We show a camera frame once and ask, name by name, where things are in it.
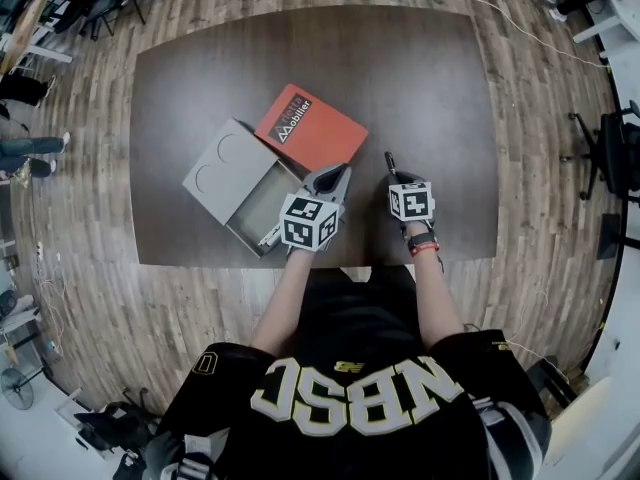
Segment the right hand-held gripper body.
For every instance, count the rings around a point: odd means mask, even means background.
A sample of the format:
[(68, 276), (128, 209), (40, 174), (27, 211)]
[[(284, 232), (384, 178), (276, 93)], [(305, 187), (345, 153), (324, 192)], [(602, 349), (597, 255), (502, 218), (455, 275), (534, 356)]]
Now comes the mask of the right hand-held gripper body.
[(402, 236), (408, 238), (406, 225), (422, 222), (433, 228), (435, 199), (431, 183), (395, 183), (388, 186), (388, 202), (391, 215), (400, 222)]

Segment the black floor fan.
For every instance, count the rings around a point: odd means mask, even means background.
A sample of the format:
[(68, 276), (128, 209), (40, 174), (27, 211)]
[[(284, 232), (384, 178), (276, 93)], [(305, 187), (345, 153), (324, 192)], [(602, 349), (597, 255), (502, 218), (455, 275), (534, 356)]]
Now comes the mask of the black floor fan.
[(26, 411), (33, 406), (31, 382), (17, 369), (7, 368), (0, 374), (0, 391), (15, 409)]

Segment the red book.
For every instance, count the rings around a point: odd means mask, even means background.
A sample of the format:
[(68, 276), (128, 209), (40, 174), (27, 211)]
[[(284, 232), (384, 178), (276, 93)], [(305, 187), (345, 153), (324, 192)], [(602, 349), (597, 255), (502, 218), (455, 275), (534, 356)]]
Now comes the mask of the red book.
[(368, 130), (300, 87), (289, 84), (259, 123), (255, 135), (309, 171), (348, 163)]

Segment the person's black jersey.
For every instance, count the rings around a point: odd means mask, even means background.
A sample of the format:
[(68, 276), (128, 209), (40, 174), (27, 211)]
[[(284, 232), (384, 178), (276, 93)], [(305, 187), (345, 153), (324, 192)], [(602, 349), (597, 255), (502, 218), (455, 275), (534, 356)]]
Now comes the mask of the person's black jersey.
[(499, 330), (427, 350), (415, 271), (311, 270), (278, 356), (219, 342), (145, 460), (152, 480), (535, 480), (551, 424)]

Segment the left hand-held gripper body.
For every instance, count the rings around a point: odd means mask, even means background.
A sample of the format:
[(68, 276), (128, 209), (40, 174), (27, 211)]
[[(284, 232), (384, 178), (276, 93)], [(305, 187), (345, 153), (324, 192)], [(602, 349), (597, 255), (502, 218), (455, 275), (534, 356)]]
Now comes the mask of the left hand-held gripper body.
[(323, 200), (319, 191), (307, 191), (303, 185), (289, 193), (279, 215), (281, 242), (290, 248), (312, 252), (326, 250), (338, 234), (344, 202)]

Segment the wooden desk with white legs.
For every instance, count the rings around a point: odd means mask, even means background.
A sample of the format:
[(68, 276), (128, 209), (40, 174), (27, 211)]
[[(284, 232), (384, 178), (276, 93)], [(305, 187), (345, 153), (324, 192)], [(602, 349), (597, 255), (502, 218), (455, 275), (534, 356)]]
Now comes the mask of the wooden desk with white legs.
[(34, 34), (39, 28), (45, 29), (39, 20), (49, 0), (32, 0), (20, 14), (11, 33), (3, 33), (0, 52), (4, 54), (0, 63), (0, 79), (11, 74), (22, 59), (29, 54), (69, 64), (73, 58), (67, 54), (46, 49), (35, 44)]

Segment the person's left forearm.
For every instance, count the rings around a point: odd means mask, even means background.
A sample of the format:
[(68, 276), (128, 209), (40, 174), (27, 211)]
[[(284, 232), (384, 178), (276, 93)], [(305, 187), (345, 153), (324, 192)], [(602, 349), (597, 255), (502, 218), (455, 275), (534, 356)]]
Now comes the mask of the person's left forearm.
[(295, 333), (315, 253), (294, 249), (253, 332), (250, 346), (273, 356), (281, 354)]

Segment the grey box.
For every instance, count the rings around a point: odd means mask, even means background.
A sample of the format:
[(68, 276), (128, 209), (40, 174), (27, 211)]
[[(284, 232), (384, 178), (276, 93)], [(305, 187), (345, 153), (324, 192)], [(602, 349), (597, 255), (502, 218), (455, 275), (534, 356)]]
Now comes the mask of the grey box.
[(279, 212), (302, 180), (248, 128), (231, 118), (186, 175), (183, 187), (256, 257), (280, 242)]

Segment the person's right forearm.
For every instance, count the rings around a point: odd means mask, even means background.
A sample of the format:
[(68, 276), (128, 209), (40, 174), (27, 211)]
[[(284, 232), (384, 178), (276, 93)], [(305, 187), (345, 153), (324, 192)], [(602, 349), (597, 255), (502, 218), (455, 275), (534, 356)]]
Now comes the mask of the person's right forearm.
[(430, 350), (442, 339), (465, 332), (464, 324), (444, 279), (438, 254), (423, 251), (412, 258), (421, 339)]

